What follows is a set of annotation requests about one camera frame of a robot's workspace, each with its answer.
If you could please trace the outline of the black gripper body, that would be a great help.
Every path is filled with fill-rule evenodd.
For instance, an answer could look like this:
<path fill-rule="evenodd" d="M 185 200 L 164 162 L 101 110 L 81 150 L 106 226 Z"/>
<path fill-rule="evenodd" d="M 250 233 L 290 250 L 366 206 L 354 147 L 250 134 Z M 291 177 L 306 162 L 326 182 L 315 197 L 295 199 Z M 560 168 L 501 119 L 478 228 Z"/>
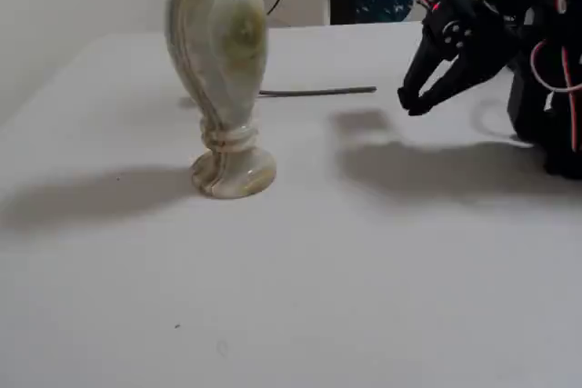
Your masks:
<path fill-rule="evenodd" d="M 501 15 L 479 0 L 428 0 L 422 21 L 421 82 L 445 61 L 440 84 L 481 84 L 517 50 L 517 37 Z"/>

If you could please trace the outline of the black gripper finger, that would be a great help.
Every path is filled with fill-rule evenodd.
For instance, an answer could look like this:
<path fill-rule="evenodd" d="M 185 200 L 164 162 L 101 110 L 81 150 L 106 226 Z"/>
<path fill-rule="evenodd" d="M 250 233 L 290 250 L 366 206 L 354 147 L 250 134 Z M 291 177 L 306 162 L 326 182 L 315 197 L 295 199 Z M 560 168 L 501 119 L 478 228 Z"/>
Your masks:
<path fill-rule="evenodd" d="M 446 44 L 438 38 L 423 35 L 411 65 L 406 71 L 404 82 L 397 90 L 400 104 L 404 109 L 428 109 L 443 101 L 440 85 L 435 84 L 423 96 L 421 88 L 443 61 L 451 61 L 457 56 L 453 44 Z"/>
<path fill-rule="evenodd" d="M 433 107 L 461 94 L 495 76 L 495 66 L 489 62 L 459 56 L 446 73 L 427 91 L 412 100 L 407 109 L 411 116 L 428 113 Z"/>

